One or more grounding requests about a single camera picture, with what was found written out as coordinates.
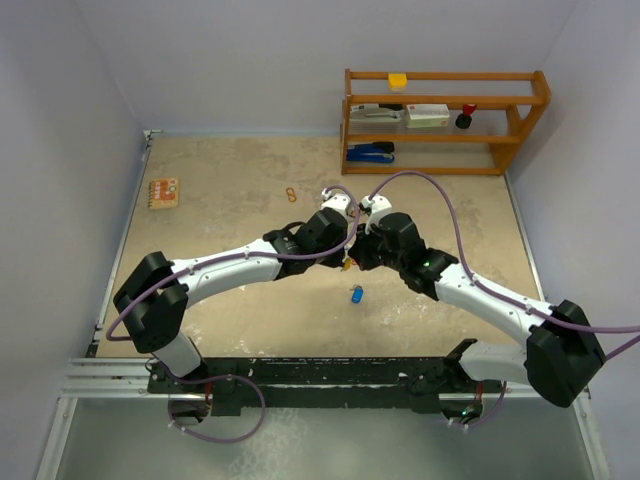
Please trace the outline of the yellow tag key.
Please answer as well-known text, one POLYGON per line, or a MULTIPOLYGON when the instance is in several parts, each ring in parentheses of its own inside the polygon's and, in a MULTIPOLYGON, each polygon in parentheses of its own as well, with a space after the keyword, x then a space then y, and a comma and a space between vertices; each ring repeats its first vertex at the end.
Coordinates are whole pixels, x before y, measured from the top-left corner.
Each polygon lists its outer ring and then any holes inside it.
POLYGON ((351 265, 352 265, 352 259, 351 258, 346 258, 344 263, 343 263, 343 265, 342 265, 341 271, 344 272, 344 271, 349 270, 351 265))

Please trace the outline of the blue tag key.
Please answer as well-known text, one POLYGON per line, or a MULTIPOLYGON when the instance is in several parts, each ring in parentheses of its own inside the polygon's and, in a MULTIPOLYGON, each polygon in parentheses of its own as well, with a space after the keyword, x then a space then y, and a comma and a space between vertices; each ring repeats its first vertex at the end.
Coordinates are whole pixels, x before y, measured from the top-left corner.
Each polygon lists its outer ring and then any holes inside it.
POLYGON ((359 304, 363 299, 363 295, 364 295, 363 287, 361 285, 355 285, 351 288, 350 301, 353 304, 359 304))

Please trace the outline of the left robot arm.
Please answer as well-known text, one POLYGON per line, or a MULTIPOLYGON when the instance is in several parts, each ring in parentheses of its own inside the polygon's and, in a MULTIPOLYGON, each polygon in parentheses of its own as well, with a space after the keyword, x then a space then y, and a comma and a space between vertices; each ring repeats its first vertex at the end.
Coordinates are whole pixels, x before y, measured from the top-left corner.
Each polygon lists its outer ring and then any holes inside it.
POLYGON ((202 387, 206 369, 195 344, 181 331, 185 312, 214 295, 252 283, 301 275, 316 264, 342 265, 349 214, 323 207, 305 222, 293 222, 234 250, 201 258, 169 260, 146 255, 114 296, 126 341, 152 354, 184 392, 202 387))

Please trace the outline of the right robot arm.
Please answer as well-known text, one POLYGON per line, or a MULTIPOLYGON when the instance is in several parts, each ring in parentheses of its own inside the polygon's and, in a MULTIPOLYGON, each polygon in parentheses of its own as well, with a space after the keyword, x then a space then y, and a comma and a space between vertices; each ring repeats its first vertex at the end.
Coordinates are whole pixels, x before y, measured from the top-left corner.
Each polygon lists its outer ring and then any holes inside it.
POLYGON ((405 213, 390 213, 372 227, 360 224, 349 256, 364 271, 394 270, 413 292, 460 308, 513 339, 511 345, 473 341, 460 349, 444 369, 456 391, 478 381, 513 382, 566 408, 606 362, 579 305, 519 296, 466 272, 458 258, 427 246, 405 213))

